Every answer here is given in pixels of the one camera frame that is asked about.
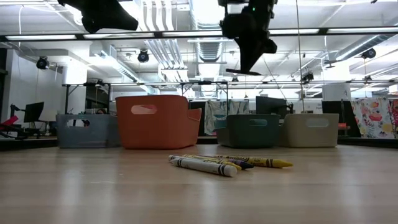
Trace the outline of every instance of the plastic bin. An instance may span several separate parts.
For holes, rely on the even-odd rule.
[[[73,121],[88,121],[88,126],[70,126]],[[108,114],[57,115],[60,148],[119,147],[118,119]]]
[[[288,114],[280,127],[279,146],[336,147],[339,114]]]
[[[218,144],[234,148],[272,147],[279,135],[279,115],[237,114],[216,129]]]

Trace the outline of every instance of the ceiling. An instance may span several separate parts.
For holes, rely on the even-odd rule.
[[[216,0],[203,0],[204,2],[216,4]],[[1,4],[12,4],[15,6],[2,6]],[[397,16],[398,2],[393,0],[378,0],[375,4],[370,1],[351,0],[298,0],[298,21],[300,27],[371,27],[371,26],[391,26],[391,20]],[[66,34],[85,32],[82,26],[73,21],[73,14],[65,12],[65,8],[51,2],[51,6],[43,4],[25,5],[21,9],[17,1],[0,0],[0,35],[19,34],[21,23],[21,34]],[[172,1],[172,23],[177,30],[192,29],[192,20],[190,16],[188,0]],[[209,8],[208,13],[214,14],[216,11]],[[271,20],[270,28],[293,28],[298,26],[297,8],[295,1],[279,1],[274,7],[275,19]],[[103,29],[100,32],[115,32],[119,30]],[[239,48],[234,42],[227,42],[222,48],[222,56],[219,62],[219,73],[214,80],[230,81],[233,76],[237,76],[239,81],[263,81],[276,79],[299,80],[300,67],[312,61],[308,70],[314,73],[315,79],[322,79],[322,71],[325,65],[321,63],[320,54],[324,52],[336,52],[351,45],[361,39],[361,35],[336,35],[336,36],[312,36],[312,37],[274,37],[273,40],[278,45],[278,52],[274,55],[264,54],[253,66],[252,71],[265,74],[262,76],[234,75],[226,73],[226,68],[239,69]],[[91,63],[95,69],[89,71],[90,78],[102,78],[113,82],[121,82],[121,77],[109,65],[103,65],[98,57],[93,54],[87,55],[82,49],[90,48],[95,42],[101,42],[103,46],[112,45],[118,51],[118,60],[125,64],[129,69],[137,73],[140,82],[161,82],[158,75],[159,63],[150,53],[149,61],[139,63],[137,54],[139,49],[146,49],[145,40],[96,40],[96,41],[63,41],[63,42],[24,42],[22,50],[31,49],[67,49]],[[177,40],[180,53],[184,64],[188,68],[188,78],[191,81],[201,79],[198,71],[198,59],[195,53],[195,44],[189,43],[188,39]],[[367,60],[366,66],[362,58],[350,58],[342,63],[350,68],[349,75],[345,80],[364,78],[365,73],[377,74],[377,71],[394,66],[397,58],[395,52],[398,49],[398,37],[395,36],[374,47],[377,52],[376,58]],[[380,79],[391,79],[398,77],[398,72],[391,70],[377,77]],[[234,86],[233,88],[254,88],[251,86]],[[258,89],[276,88],[277,86],[257,86]],[[387,87],[387,85],[378,85],[374,90]],[[119,88],[119,91],[142,91],[140,88]]]

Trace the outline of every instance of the yellow crayon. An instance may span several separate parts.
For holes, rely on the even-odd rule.
[[[266,159],[266,158],[254,158],[254,157],[243,157],[243,156],[222,156],[215,155],[216,158],[222,159],[237,159],[240,161],[247,162],[254,166],[272,167],[272,168],[283,168],[293,166],[291,162],[283,161],[280,159]]]
[[[210,157],[204,157],[204,156],[196,156],[196,155],[183,155],[182,157],[192,158],[192,159],[199,159],[199,160],[202,160],[202,161],[213,161],[213,162],[218,163],[218,164],[233,166],[237,170],[242,170],[242,167],[236,165],[235,163],[224,161],[222,159],[210,158]]]

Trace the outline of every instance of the desk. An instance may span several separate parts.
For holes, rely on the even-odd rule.
[[[267,156],[235,178],[171,166],[169,154]],[[0,153],[2,224],[395,223],[398,151],[31,149]]]

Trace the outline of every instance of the white crayon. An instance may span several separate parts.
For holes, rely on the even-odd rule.
[[[223,175],[226,177],[234,177],[238,173],[238,170],[233,166],[219,165],[193,159],[172,159],[171,163],[177,167],[209,172],[212,174]]]

